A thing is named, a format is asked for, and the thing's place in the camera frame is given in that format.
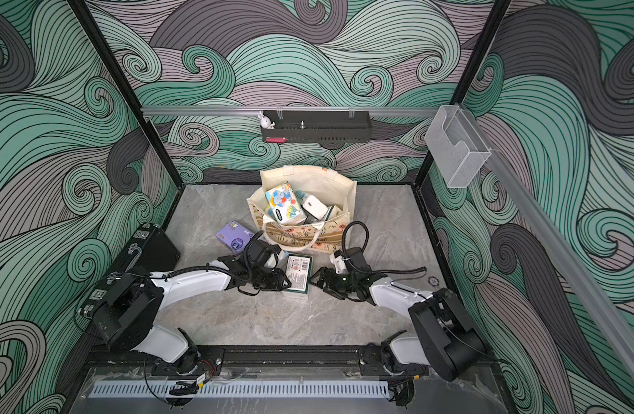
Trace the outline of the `green barcode tissue pack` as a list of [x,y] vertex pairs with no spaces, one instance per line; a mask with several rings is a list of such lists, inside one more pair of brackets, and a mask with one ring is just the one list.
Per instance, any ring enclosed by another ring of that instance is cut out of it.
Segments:
[[306,191],[297,191],[296,198],[307,215],[322,220],[327,215],[328,207],[315,195]]

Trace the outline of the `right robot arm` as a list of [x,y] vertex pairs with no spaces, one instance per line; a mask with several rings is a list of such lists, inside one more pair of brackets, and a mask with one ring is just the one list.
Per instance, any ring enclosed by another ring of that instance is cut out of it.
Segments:
[[423,274],[425,267],[374,270],[362,248],[339,250],[331,262],[332,267],[322,267],[309,278],[312,286],[339,300],[391,310],[412,323],[412,334],[399,331],[381,345],[382,364],[389,374],[428,367],[441,379],[454,381],[487,355],[476,324],[453,291],[421,291],[393,278]]

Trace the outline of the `blue cartoon tissue pack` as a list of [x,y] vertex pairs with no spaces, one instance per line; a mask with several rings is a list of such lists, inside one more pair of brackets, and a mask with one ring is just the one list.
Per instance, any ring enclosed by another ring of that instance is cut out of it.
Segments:
[[307,215],[289,182],[275,186],[265,192],[270,206],[269,215],[282,225],[303,224]]

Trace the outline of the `green white tissue pack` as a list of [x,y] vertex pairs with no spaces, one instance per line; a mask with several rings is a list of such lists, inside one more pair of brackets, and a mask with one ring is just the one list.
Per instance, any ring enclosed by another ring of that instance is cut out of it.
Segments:
[[312,262],[313,258],[308,255],[289,255],[287,257],[285,275],[290,282],[290,287],[282,290],[284,296],[300,300],[308,299]]

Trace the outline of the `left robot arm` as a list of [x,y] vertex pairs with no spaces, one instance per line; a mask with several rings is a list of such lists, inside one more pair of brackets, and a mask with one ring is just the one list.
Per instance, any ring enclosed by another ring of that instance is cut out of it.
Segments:
[[199,348],[183,329],[160,324],[158,313],[198,295],[241,291],[244,286],[252,286],[252,296],[287,290],[291,283],[279,267],[285,255],[279,246],[255,234],[239,255],[222,256],[206,265],[170,272],[140,267],[112,273],[89,288],[77,313],[96,326],[109,351],[151,355],[179,374],[190,374],[201,361]]

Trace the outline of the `purple tissue pack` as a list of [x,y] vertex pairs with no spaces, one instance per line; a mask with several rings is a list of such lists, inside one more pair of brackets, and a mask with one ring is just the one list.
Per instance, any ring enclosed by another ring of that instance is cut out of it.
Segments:
[[243,252],[254,233],[237,221],[230,221],[216,233],[216,238],[235,255]]

